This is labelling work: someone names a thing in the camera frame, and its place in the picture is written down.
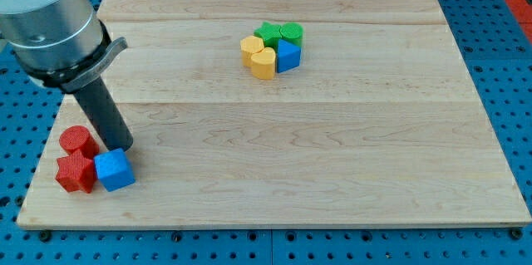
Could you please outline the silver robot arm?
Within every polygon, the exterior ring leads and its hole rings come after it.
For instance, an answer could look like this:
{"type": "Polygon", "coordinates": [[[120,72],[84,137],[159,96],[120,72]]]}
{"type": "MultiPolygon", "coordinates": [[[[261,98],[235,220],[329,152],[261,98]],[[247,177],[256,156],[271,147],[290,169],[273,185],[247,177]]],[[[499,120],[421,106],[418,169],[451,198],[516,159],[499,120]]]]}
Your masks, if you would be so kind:
{"type": "Polygon", "coordinates": [[[89,0],[1,0],[1,38],[38,84],[75,93],[127,47],[112,40],[89,0]]]}

